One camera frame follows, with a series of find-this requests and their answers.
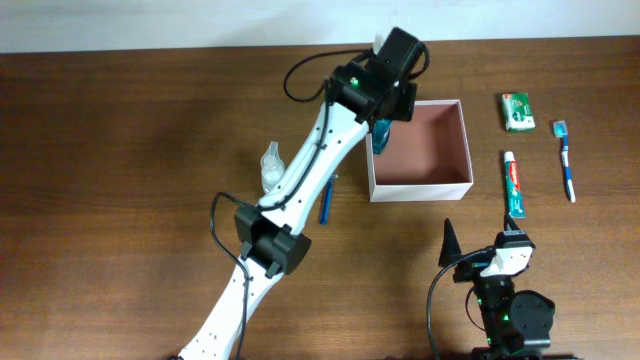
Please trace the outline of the clear purple spray bottle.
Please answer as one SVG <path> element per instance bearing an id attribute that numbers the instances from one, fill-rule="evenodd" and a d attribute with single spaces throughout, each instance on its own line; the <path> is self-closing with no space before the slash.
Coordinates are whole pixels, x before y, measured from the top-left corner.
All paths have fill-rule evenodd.
<path id="1" fill-rule="evenodd" d="M 285 165 L 279 155 L 279 144 L 271 141 L 260 160 L 261 183 L 265 193 L 269 193 L 285 173 Z"/>

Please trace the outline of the green soap box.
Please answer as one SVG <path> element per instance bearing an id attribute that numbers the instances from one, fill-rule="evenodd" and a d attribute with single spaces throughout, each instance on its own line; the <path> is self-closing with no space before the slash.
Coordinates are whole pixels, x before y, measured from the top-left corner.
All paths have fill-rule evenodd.
<path id="1" fill-rule="evenodd" d="M 527 93 L 505 93 L 500 96 L 507 132 L 535 129 L 535 120 Z"/>

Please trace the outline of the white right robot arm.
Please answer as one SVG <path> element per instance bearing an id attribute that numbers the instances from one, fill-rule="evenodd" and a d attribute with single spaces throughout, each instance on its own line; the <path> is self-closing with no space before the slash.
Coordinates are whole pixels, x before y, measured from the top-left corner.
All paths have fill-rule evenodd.
<path id="1" fill-rule="evenodd" d="M 509 215 L 494 244 L 464 255 L 450 220 L 438 266 L 453 269 L 453 281 L 470 282 L 476 295 L 487 346 L 471 351 L 473 359 L 540 359 L 551 345 L 555 303 L 532 291 L 516 291 L 513 279 L 529 267 L 534 243 Z"/>

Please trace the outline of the blue mouthwash bottle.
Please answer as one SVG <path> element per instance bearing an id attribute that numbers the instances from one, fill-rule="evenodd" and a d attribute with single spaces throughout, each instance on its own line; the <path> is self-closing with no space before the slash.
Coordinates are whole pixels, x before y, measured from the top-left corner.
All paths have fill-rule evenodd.
<path id="1" fill-rule="evenodd" d="M 384 151 L 392 128 L 392 121 L 388 119 L 377 120 L 371 132 L 372 151 L 375 155 L 381 155 Z"/>

